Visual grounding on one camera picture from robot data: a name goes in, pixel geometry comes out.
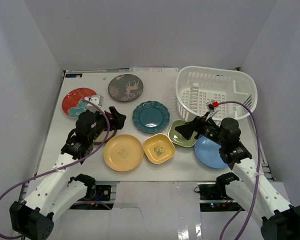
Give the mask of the grey plate with deer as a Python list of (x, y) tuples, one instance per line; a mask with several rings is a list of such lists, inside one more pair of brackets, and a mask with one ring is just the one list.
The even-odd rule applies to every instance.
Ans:
[(142, 80), (133, 74), (121, 74), (108, 85), (109, 95), (117, 102), (128, 103), (136, 100), (144, 90)]

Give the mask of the red plate with teal flower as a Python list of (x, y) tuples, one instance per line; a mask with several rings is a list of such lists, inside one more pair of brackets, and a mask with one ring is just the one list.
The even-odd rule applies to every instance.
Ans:
[(87, 103), (82, 99), (85, 97), (92, 97), (97, 93), (86, 87), (73, 89), (63, 98), (61, 108), (64, 114), (69, 118), (77, 119), (79, 115), (86, 111)]

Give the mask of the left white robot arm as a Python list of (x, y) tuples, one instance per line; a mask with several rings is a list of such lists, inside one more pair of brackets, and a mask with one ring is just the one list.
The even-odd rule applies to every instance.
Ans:
[(91, 200), (96, 194), (96, 180), (75, 172), (94, 153), (94, 142), (103, 132), (120, 130), (126, 116), (115, 107), (109, 112), (82, 112), (60, 150), (51, 173), (22, 202), (9, 208), (12, 228), (30, 240), (46, 240), (55, 221), (78, 200)]

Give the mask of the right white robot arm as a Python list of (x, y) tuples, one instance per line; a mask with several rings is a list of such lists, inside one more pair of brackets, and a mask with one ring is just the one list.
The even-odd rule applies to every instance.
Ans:
[(206, 137), (220, 146), (221, 159), (231, 169), (216, 180), (216, 195), (234, 199), (260, 226), (265, 240), (300, 240), (300, 206), (293, 206), (257, 171), (251, 153), (241, 143), (241, 130), (237, 120), (227, 117), (220, 125), (207, 116), (196, 117), (175, 127), (189, 140), (193, 133), (198, 139)]

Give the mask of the white plastic dish bin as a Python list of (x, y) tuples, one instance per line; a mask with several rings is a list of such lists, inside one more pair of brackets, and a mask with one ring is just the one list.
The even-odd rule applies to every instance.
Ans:
[(176, 104), (180, 117), (189, 122), (203, 116), (210, 101), (240, 102), (253, 112), (258, 102), (254, 80), (237, 70), (187, 66), (175, 82)]

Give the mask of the square green panda dish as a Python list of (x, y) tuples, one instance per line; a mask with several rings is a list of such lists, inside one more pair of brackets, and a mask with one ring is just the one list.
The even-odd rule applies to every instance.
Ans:
[(186, 121), (184, 120), (176, 120), (172, 123), (169, 132), (168, 132), (168, 137), (171, 140), (172, 143), (175, 145), (179, 145), (185, 148), (190, 148), (195, 145), (196, 139), (195, 136), (197, 135), (197, 132), (194, 131), (190, 140), (185, 139), (180, 133), (178, 133), (175, 128), (181, 125), (184, 125)]

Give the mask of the dark red rimmed plate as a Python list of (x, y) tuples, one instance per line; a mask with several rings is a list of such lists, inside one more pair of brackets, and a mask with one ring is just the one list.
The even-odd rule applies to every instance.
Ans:
[[(109, 117), (109, 119), (112, 119), (113, 118), (113, 115), (111, 114), (111, 113), (109, 113), (109, 112), (107, 112), (106, 113), (106, 115)], [(111, 138), (113, 138), (115, 135), (116, 135), (116, 133), (117, 133), (117, 129), (114, 127), (114, 126), (112, 126), (111, 127), (111, 131), (108, 133), (108, 135), (107, 135), (107, 138), (106, 138), (106, 140), (105, 140), (105, 143), (107, 143)], [(104, 131), (104, 132), (102, 132), (99, 136), (98, 136), (98, 138), (94, 141), (94, 145), (100, 145), (101, 143), (102, 143), (102, 141), (104, 140), (104, 138), (106, 137), (106, 134), (107, 134), (107, 132), (106, 131)]]

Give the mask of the round blue plate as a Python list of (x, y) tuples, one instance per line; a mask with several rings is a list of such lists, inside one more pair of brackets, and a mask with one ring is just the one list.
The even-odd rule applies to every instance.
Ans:
[(219, 149), (220, 146), (217, 143), (205, 136), (197, 139), (194, 145), (195, 155), (202, 164), (213, 169), (225, 169), (228, 165), (221, 159)]

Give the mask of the teal scalloped plate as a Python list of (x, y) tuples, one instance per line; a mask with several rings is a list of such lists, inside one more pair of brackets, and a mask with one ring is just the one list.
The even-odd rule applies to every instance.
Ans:
[(139, 104), (132, 113), (134, 126), (146, 134), (161, 132), (170, 122), (168, 108), (158, 101)]

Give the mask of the round yellow plate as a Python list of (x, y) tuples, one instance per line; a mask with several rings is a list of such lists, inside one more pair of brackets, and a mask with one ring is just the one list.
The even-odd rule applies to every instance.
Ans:
[(103, 150), (106, 165), (117, 172), (135, 169), (142, 161), (144, 150), (141, 142), (130, 134), (120, 134), (110, 139)]

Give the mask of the square yellow panda dish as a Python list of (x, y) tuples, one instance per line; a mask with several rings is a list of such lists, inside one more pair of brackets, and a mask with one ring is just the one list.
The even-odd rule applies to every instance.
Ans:
[(152, 164), (159, 165), (173, 158), (176, 150), (167, 135), (158, 133), (144, 141), (143, 151)]

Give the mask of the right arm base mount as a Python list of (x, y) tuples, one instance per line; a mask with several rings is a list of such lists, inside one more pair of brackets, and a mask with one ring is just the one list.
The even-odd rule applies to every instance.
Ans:
[(241, 208), (232, 198), (222, 197), (214, 182), (198, 184), (194, 192), (199, 195), (199, 207), (202, 213), (236, 212)]

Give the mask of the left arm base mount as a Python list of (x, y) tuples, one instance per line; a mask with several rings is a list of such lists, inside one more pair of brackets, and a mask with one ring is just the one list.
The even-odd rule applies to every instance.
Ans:
[(95, 195), (90, 200), (80, 199), (77, 204), (73, 204), (71, 210), (111, 210), (111, 185), (96, 185)]

